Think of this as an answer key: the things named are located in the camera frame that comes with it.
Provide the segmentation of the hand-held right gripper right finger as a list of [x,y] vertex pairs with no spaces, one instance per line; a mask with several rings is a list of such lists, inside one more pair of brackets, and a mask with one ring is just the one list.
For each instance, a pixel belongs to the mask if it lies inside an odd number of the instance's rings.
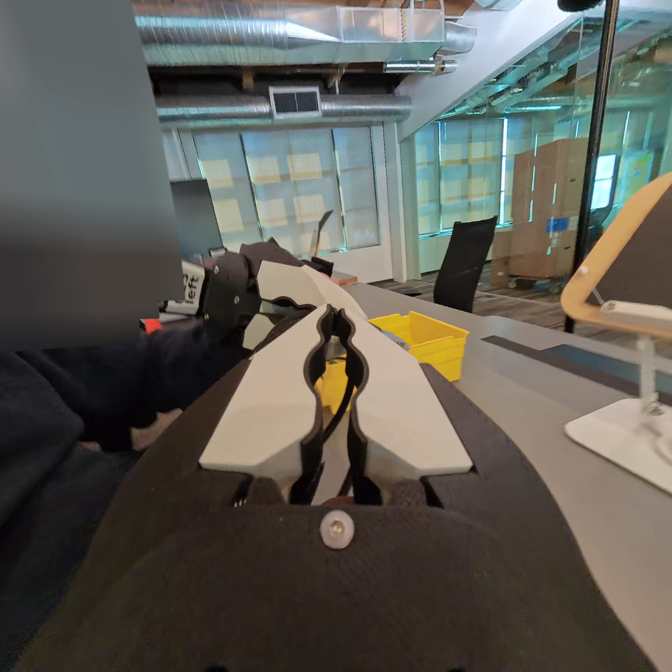
[[473,469],[438,388],[421,364],[368,320],[340,309],[349,401],[347,449],[355,501],[380,505],[405,481]]

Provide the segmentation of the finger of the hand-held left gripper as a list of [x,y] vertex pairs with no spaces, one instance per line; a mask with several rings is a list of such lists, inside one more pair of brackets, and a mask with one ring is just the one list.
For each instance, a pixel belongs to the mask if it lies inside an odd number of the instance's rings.
[[326,275],[309,266],[263,260],[257,272],[257,289],[262,301],[297,308],[331,305],[349,315],[368,319],[357,301]]
[[299,323],[314,310],[291,310],[288,313],[259,313],[248,324],[243,335],[243,348],[248,352],[258,352],[266,345]]

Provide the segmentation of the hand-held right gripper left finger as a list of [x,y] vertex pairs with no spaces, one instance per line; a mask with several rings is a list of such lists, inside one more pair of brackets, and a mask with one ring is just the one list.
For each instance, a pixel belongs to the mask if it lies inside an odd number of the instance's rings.
[[323,472],[323,405],[335,311],[321,306],[248,360],[199,458],[205,470],[273,480],[291,504],[309,505]]

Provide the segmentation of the large black screen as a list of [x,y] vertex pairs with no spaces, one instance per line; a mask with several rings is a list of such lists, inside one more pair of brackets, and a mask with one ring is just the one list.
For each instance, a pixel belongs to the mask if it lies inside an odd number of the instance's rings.
[[214,204],[206,180],[170,183],[181,256],[209,257],[223,248]]

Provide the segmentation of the yellow plastic bin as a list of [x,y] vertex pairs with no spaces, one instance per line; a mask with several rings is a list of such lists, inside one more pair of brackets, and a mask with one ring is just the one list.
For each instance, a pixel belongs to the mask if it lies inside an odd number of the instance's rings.
[[[370,319],[370,323],[404,343],[419,362],[431,364],[449,382],[461,378],[462,362],[469,332],[417,312],[393,314]],[[327,361],[326,370],[315,389],[323,407],[335,413],[347,384],[344,354]]]

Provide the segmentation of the black highback office chair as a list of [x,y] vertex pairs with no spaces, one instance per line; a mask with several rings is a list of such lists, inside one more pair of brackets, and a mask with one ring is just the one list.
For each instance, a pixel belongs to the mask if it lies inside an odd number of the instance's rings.
[[455,222],[433,289],[437,305],[473,312],[476,288],[495,235],[497,217]]

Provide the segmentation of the white board stand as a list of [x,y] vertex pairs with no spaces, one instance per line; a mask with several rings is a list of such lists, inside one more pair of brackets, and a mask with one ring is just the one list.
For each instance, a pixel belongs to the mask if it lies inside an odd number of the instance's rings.
[[656,387],[655,346],[637,340],[638,397],[623,399],[565,425],[566,436],[643,481],[671,494],[671,403]]

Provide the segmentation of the wooden board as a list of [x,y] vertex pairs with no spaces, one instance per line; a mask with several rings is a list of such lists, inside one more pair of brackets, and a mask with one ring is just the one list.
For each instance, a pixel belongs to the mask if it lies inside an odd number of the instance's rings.
[[671,329],[660,329],[637,324],[623,324],[611,320],[600,311],[605,301],[597,285],[631,239],[634,232],[663,195],[671,192],[671,173],[646,184],[638,190],[617,214],[607,231],[595,243],[579,268],[562,291],[560,304],[565,315],[577,322],[588,323],[604,329],[645,335],[661,340],[671,340]]

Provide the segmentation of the stacked cardboard boxes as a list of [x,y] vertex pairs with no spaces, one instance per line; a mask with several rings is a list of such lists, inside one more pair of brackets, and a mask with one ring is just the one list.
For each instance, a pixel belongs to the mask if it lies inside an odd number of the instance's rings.
[[559,139],[513,160],[511,225],[495,234],[490,287],[559,283],[573,265],[587,139]]

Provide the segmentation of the white clip bar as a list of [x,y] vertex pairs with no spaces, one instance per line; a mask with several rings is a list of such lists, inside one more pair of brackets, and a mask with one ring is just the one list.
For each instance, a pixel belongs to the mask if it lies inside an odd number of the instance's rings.
[[618,323],[671,329],[671,309],[668,307],[611,300],[602,304],[600,311]]

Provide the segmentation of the black pole with round disc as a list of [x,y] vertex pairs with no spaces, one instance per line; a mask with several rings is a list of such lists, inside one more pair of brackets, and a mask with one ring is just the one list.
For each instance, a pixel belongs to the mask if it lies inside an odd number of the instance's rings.
[[620,9],[620,1],[605,1],[603,24],[601,29],[600,49],[595,75],[593,91],[593,104],[589,136],[587,138],[587,152],[584,164],[583,188],[576,230],[575,250],[571,279],[579,272],[587,254],[587,241],[590,229],[590,216],[593,199],[593,189],[597,163],[600,155],[601,136],[603,122],[606,114],[609,82],[614,63],[614,47],[617,32],[617,20]]

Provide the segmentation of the white duct vent grille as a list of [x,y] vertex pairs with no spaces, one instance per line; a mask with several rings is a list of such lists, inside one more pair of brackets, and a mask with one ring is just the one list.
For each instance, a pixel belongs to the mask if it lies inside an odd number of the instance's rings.
[[321,92],[316,86],[268,88],[274,120],[323,117]]

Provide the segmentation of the narrow spiral duct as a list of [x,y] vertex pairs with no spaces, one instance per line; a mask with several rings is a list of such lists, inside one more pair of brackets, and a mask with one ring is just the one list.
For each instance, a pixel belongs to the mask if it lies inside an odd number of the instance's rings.
[[413,108],[408,96],[319,95],[294,111],[278,112],[263,96],[159,97],[156,112],[162,124],[249,125],[262,123],[362,122],[406,120]]

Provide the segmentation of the wide spiral ceiling duct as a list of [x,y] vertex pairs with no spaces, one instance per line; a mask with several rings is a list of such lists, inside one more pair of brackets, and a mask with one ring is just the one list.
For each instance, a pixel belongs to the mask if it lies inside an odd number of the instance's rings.
[[440,8],[277,1],[132,1],[147,64],[432,62],[470,52],[475,27]]

